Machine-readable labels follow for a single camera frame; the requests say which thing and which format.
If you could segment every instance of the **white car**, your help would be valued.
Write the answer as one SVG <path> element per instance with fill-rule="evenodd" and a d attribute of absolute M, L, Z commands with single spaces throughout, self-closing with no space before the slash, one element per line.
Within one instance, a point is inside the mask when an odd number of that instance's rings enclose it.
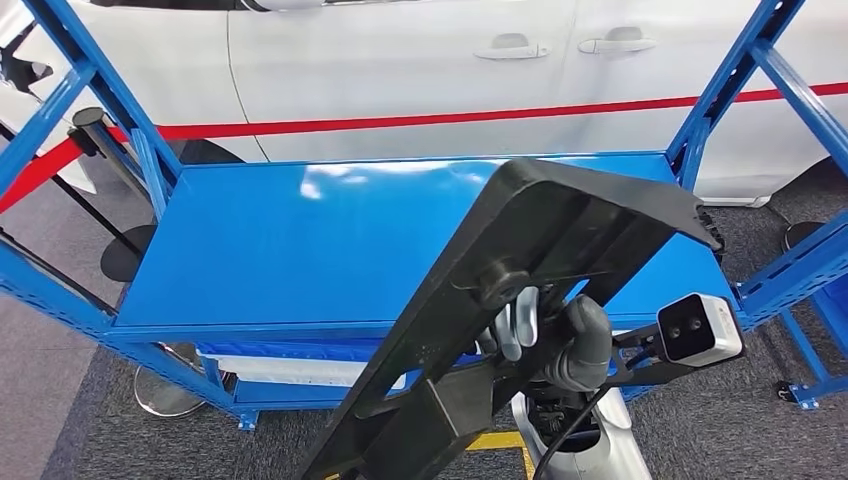
<path fill-rule="evenodd" d="M 159 125 L 589 106 L 518 120 L 199 141 L 233 158 L 264 162 L 663 149 L 694 102 L 680 97 L 701 93 L 758 2 L 69 3 Z M 9 78 L 4 68 L 0 122 L 12 131 L 68 69 L 39 27 L 26 31 L 31 21 L 19 0 L 0 0 L 4 62 L 33 62 L 23 80 L 20 73 Z M 843 122 L 846 25 L 848 2 L 808 2 L 778 45 L 810 84 L 823 85 Z M 747 90 L 771 88 L 758 73 Z M 696 187 L 708 202 L 761 205 L 826 157 L 791 107 L 768 98 L 753 94 L 734 105 L 711 137 Z M 643 100 L 659 101 L 621 103 Z M 65 118 L 97 104 L 86 90 Z M 60 141 L 68 126 L 58 127 L 44 148 Z M 94 188 L 79 167 L 63 175 Z"/>

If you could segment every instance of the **red stripe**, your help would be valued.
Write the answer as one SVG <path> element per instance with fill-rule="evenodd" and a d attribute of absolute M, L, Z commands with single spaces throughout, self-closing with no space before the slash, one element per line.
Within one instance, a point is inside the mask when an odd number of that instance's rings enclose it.
<path fill-rule="evenodd" d="M 82 155 L 82 150 L 70 138 L 53 147 L 42 157 L 33 159 L 25 169 L 18 174 L 15 183 L 0 198 L 0 212 L 17 203 L 20 199 L 46 182 L 59 170 Z"/>
<path fill-rule="evenodd" d="M 818 95 L 848 93 L 848 82 L 817 85 L 813 91 Z M 776 89 L 754 90 L 740 93 L 736 102 L 760 102 L 783 98 Z M 410 127 L 417 125 L 443 125 L 451 123 L 486 122 L 491 120 L 518 120 L 524 118 L 562 117 L 593 113 L 631 112 L 636 110 L 658 110 L 663 108 L 691 107 L 698 97 L 674 97 L 657 100 L 631 102 L 593 103 L 562 107 L 524 108 L 519 110 L 495 110 L 488 112 L 443 113 L 436 115 L 409 115 L 402 117 L 349 118 L 337 120 L 299 120 L 267 123 L 231 123 L 217 125 L 173 125 L 159 127 L 159 133 L 168 140 L 201 138 L 245 137 L 249 135 L 280 135 L 288 133 L 328 132 L 339 130 L 362 130 L 367 128 Z M 123 141 L 118 128 L 112 132 Z"/>
<path fill-rule="evenodd" d="M 848 82 L 829 83 L 812 87 L 817 95 L 848 94 Z M 776 89 L 742 92 L 735 102 L 761 102 L 783 98 Z M 337 120 L 304 120 L 267 123 L 234 123 L 217 125 L 164 125 L 157 127 L 167 140 L 189 140 L 201 138 L 244 137 L 250 135 L 279 135 L 287 133 L 328 132 L 339 130 L 361 130 L 367 128 L 410 127 L 416 125 L 443 125 L 452 123 L 486 122 L 491 120 L 518 120 L 524 118 L 561 117 L 593 113 L 632 112 L 663 108 L 691 107 L 698 97 L 675 97 L 633 102 L 593 103 L 589 105 L 567 105 L 562 107 L 525 108 L 519 110 L 496 110 L 489 112 L 445 113 L 437 115 L 409 115 L 403 117 L 350 118 Z M 112 133 L 125 141 L 123 133 L 113 128 Z M 74 161 L 82 152 L 70 139 L 56 146 L 41 158 L 35 159 L 18 175 L 15 183 L 0 198 L 0 212 L 46 182 L 64 166 Z"/>

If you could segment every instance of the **black cable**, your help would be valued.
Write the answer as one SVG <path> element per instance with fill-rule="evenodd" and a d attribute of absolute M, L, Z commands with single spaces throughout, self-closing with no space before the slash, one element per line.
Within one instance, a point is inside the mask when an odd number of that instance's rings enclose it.
<path fill-rule="evenodd" d="M 624 364 L 624 366 L 628 370 L 633 370 L 633 367 L 635 367 L 639 362 L 641 362 L 642 360 L 644 360 L 646 358 L 651 358 L 654 355 L 656 355 L 656 352 L 654 351 L 654 347 L 653 346 L 646 347 L 646 348 L 642 349 L 641 352 L 634 355 L 633 358 L 628 360 L 627 363 Z"/>
<path fill-rule="evenodd" d="M 580 413 L 577 414 L 577 418 L 575 418 L 574 421 L 571 422 L 571 425 L 569 425 L 564 432 L 559 434 L 556 440 L 554 440 L 553 443 L 548 446 L 548 450 L 542 456 L 542 459 L 539 460 L 539 464 L 536 465 L 536 473 L 533 474 L 533 480 L 542 479 L 542 472 L 544 472 L 545 469 L 548 467 L 548 464 L 551 462 L 551 459 L 554 457 L 554 454 L 559 451 L 559 447 L 561 447 L 562 444 L 565 443 L 565 440 L 568 439 L 569 435 L 574 433 L 574 430 L 577 430 L 577 427 L 580 426 L 580 423 L 582 423 L 583 420 L 585 420 L 586 417 L 589 416 L 589 412 L 591 412 L 592 409 L 595 408 L 595 405 L 597 405 L 601 398 L 606 395 L 609 389 L 609 386 L 604 385 L 597 392 L 595 392 L 595 394 L 592 396 L 592 399 L 589 400 L 589 402 L 584 405 L 582 409 L 580 409 Z"/>
<path fill-rule="evenodd" d="M 20 244 L 14 237 L 6 233 L 2 227 L 0 227 L 0 243 L 5 243 L 6 245 L 12 247 L 18 254 L 22 255 L 26 260 L 32 262 L 33 265 L 39 267 L 52 276 L 54 280 L 58 280 L 64 283 L 66 286 L 70 287 L 71 290 L 74 290 L 78 293 L 82 298 L 91 302 L 95 307 L 99 308 L 107 315 L 116 315 L 118 312 L 114 307 L 103 301 L 97 295 L 91 293 L 88 289 L 74 281 L 71 277 L 65 275 L 61 270 L 54 267 L 50 263 L 48 263 L 43 258 L 36 255 L 32 250 Z"/>

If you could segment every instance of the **white camera housing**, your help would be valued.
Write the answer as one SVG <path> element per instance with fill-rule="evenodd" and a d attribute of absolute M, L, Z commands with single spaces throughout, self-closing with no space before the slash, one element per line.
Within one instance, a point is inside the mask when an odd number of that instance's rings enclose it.
<path fill-rule="evenodd" d="M 742 332 L 730 302 L 692 293 L 657 312 L 669 361 L 704 367 L 742 354 Z"/>

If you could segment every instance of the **blue metal frame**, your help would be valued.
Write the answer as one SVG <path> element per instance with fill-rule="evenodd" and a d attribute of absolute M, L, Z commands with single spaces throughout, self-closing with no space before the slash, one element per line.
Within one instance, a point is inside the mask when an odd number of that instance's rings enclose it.
<path fill-rule="evenodd" d="M 180 178 L 183 171 L 182 165 L 66 1 L 24 1 L 36 20 L 68 58 L 72 70 L 33 119 L 22 129 L 18 137 L 0 155 L 0 189 L 5 190 L 11 185 L 59 121 L 63 112 L 88 84 L 126 137 L 130 139 L 139 157 L 141 168 L 131 161 L 127 166 L 143 176 L 151 193 L 156 216 L 161 218 L 176 180 Z M 803 84 L 797 73 L 773 48 L 774 42 L 802 4 L 803 0 L 763 0 L 731 47 L 668 150 L 632 154 L 664 154 L 676 180 L 683 188 L 692 190 L 709 134 L 754 70 L 760 66 L 813 130 L 816 137 L 830 151 L 833 158 L 843 168 L 848 165 L 848 135 L 845 129 L 835 121 L 815 94 Z M 480 160 L 504 157 L 475 158 Z M 395 162 L 405 161 L 409 159 L 395 160 Z M 243 165 L 239 168 L 259 167 Z M 848 245 L 846 224 L 848 224 L 848 213 L 843 213 L 739 288 L 742 306 L 747 312 L 747 315 L 741 316 L 745 329 L 753 328 L 767 318 L 785 311 L 790 305 L 806 298 L 848 269 L 848 251 L 845 248 L 845 245 Z M 332 407 L 337 403 L 335 401 L 304 402 L 297 399 L 268 401 L 261 395 L 256 396 L 254 401 L 248 393 L 259 387 L 256 384 L 246 383 L 241 384 L 241 388 L 237 387 L 235 393 L 228 393 L 222 385 L 216 362 L 208 359 L 204 361 L 206 375 L 200 375 L 169 356 L 154 341 L 158 335 L 189 341 L 222 336 L 267 340 L 282 334 L 279 326 L 194 325 L 182 330 L 150 327 L 116 328 L 114 317 L 67 290 L 63 284 L 30 264 L 25 255 L 17 251 L 14 246 L 5 243 L 0 243 L 0 290 L 159 373 L 210 404 L 239 418 L 242 428 L 252 429 L 256 425 L 259 410 Z M 801 333 L 797 324 L 791 320 L 791 316 L 787 314 L 784 319 L 790 331 Z M 641 322 L 642 319 L 634 317 L 633 321 Z M 375 327 L 375 332 L 382 331 L 387 326 L 378 325 L 379 328 Z M 811 347 L 808 348 L 808 346 L 808 343 L 801 345 L 805 355 L 812 352 Z M 845 388 L 845 378 L 825 377 L 826 371 L 818 366 L 814 366 L 814 371 L 819 377 L 819 384 L 808 389 L 801 388 L 804 392 L 797 393 L 797 398 L 807 401 L 829 389 Z M 633 389 L 630 391 L 630 396 L 640 395 L 647 390 L 648 387 Z"/>

